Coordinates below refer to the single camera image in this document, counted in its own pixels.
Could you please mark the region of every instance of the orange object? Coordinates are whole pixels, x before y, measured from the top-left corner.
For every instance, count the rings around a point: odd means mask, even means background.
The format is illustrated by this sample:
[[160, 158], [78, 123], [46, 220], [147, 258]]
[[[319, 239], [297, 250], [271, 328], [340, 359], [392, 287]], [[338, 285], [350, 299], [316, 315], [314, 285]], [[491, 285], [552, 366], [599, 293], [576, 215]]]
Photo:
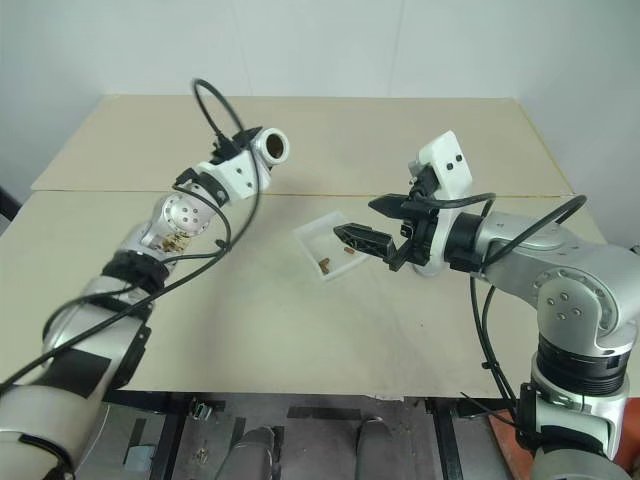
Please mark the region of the orange object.
[[[505, 418], [511, 419], [511, 415], [506, 410], [498, 413]], [[531, 478], [531, 467], [533, 467], [533, 456], [528, 450], [518, 445], [514, 428], [493, 417], [489, 417], [489, 423], [514, 480], [529, 480]]]
[[640, 398], [630, 398], [624, 409], [622, 438], [616, 463], [629, 472], [638, 456], [640, 456]]
[[[509, 412], [499, 412], [506, 418], [511, 418]], [[502, 456], [504, 457], [511, 475], [515, 480], [529, 480], [533, 467], [533, 456], [518, 445], [513, 427], [489, 417]], [[615, 462], [630, 472], [633, 462], [640, 457], [640, 398], [630, 398], [624, 410], [622, 423], [622, 438]]]

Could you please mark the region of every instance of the cardboard surface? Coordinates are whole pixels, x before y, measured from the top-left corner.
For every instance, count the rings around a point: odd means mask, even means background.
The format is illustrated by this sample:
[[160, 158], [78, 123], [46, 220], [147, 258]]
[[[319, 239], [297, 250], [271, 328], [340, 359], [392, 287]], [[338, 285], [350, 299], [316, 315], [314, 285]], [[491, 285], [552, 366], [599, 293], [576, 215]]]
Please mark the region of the cardboard surface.
[[[0, 237], [0, 375], [41, 348], [41, 328], [79, 294], [128, 231], [148, 218], [156, 193], [36, 192]], [[539, 217], [561, 199], [499, 199], [495, 209]], [[228, 209], [232, 225], [250, 202]], [[323, 282], [293, 230], [339, 210], [351, 221], [393, 233], [399, 222], [367, 207], [366, 198], [265, 197], [255, 224], [229, 257], [157, 302], [147, 353], [133, 390], [345, 393], [492, 397], [480, 367], [466, 275], [419, 277], [410, 266], [390, 272], [377, 259]], [[602, 241], [586, 211], [567, 225]], [[211, 249], [219, 225], [190, 252]], [[178, 265], [177, 279], [199, 265]], [[480, 288], [480, 298], [486, 291]], [[515, 385], [529, 378], [537, 346], [535, 311], [497, 294], [490, 332]], [[629, 366], [640, 394], [639, 357]]]
[[[228, 135], [226, 114], [207, 97]], [[274, 126], [291, 143], [272, 194], [379, 195], [407, 190], [407, 163], [447, 130], [458, 136], [474, 191], [571, 193], [513, 99], [238, 97], [245, 127]], [[106, 97], [35, 190], [165, 191], [210, 159], [213, 134], [191, 96]]]

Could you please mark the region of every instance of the black band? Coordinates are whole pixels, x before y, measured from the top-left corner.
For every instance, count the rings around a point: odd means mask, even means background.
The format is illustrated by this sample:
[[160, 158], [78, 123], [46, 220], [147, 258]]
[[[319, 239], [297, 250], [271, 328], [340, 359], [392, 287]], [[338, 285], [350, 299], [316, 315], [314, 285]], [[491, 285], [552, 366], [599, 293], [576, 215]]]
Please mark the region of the black band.
[[567, 352], [540, 335], [537, 365], [540, 373], [560, 388], [580, 395], [609, 395], [618, 390], [631, 352], [613, 357], [588, 357]]
[[72, 348], [56, 355], [51, 365], [32, 385], [59, 388], [88, 398], [110, 363], [108, 358]]
[[208, 173], [202, 172], [198, 178], [193, 180], [204, 188], [209, 195], [213, 197], [219, 207], [223, 206], [229, 200], [229, 194], [222, 184]]
[[476, 234], [482, 217], [471, 213], [461, 213], [453, 223], [444, 249], [444, 260], [452, 270], [477, 272], [482, 256], [474, 252]]
[[147, 293], [164, 287], [169, 270], [155, 258], [132, 251], [119, 251], [102, 269], [102, 275], [139, 285]]
[[[95, 305], [96, 307], [104, 308], [106, 310], [111, 310], [112, 312], [119, 313], [125, 308], [131, 307], [127, 302], [123, 302], [122, 300], [118, 300], [113, 297], [100, 297], [95, 298], [89, 301], [90, 305]], [[152, 304], [141, 305], [138, 308], [135, 308], [131, 313], [129, 313], [128, 317], [138, 318], [143, 322], [149, 320], [151, 316], [151, 312], [153, 311]]]

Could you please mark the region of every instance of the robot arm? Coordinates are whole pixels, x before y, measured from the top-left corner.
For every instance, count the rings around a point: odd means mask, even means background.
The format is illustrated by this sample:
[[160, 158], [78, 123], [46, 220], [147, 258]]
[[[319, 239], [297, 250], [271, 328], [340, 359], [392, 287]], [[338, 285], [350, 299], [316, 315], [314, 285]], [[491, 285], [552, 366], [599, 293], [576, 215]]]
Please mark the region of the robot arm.
[[528, 432], [519, 432], [518, 441], [536, 452], [533, 478], [628, 478], [607, 459], [618, 449], [629, 392], [625, 372], [640, 316], [640, 259], [619, 247], [585, 242], [555, 222], [498, 257], [536, 221], [463, 212], [461, 207], [492, 197], [461, 198], [471, 175], [452, 132], [424, 147], [409, 169], [409, 195], [385, 195], [369, 204], [403, 221], [407, 240], [399, 249], [390, 235], [366, 226], [343, 225], [335, 233], [393, 271], [407, 261], [422, 275], [449, 265], [535, 308], [539, 345], [531, 382], [521, 387], [517, 419]]
[[[102, 274], [84, 289], [83, 295], [94, 299], [63, 310], [45, 326], [45, 352], [160, 291], [175, 266], [171, 259], [213, 220], [208, 202], [233, 205], [256, 195], [258, 184], [268, 188], [271, 168], [287, 160], [288, 140], [274, 128], [247, 134], [259, 182], [248, 146], [238, 137], [234, 151], [218, 149], [211, 162], [183, 173], [176, 182], [179, 191], [159, 200], [151, 219], [132, 230]], [[118, 295], [95, 295], [120, 290]], [[140, 307], [55, 356], [28, 384], [4, 387], [0, 478], [58, 479], [77, 469], [104, 395], [129, 382], [144, 354], [152, 308], [152, 303]]]

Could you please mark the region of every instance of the small object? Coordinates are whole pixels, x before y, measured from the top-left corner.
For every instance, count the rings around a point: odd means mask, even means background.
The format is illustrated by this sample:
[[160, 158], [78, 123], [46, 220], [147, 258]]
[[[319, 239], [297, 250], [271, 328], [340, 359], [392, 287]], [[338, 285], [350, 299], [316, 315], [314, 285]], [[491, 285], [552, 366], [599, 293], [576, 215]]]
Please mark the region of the small object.
[[[332, 212], [296, 228], [293, 235], [300, 245], [309, 265], [323, 282], [334, 280], [367, 260], [369, 255], [354, 249], [353, 255], [344, 251], [345, 244], [340, 241], [333, 229], [349, 223], [341, 212]], [[320, 261], [331, 259], [329, 273], [323, 272]]]
[[194, 420], [204, 420], [206, 422], [209, 420], [212, 412], [213, 408], [210, 405], [199, 401], [196, 397], [191, 399], [191, 403], [189, 404], [189, 415]]
[[322, 260], [320, 260], [318, 262], [318, 266], [320, 267], [320, 270], [322, 270], [322, 273], [324, 275], [328, 275], [329, 274], [329, 262], [330, 260], [328, 258], [323, 258]]
[[193, 458], [195, 459], [196, 462], [198, 462], [200, 465], [204, 465], [205, 463], [207, 463], [207, 460], [209, 460], [209, 449], [207, 448], [201, 448], [199, 449], [195, 455], [193, 456]]

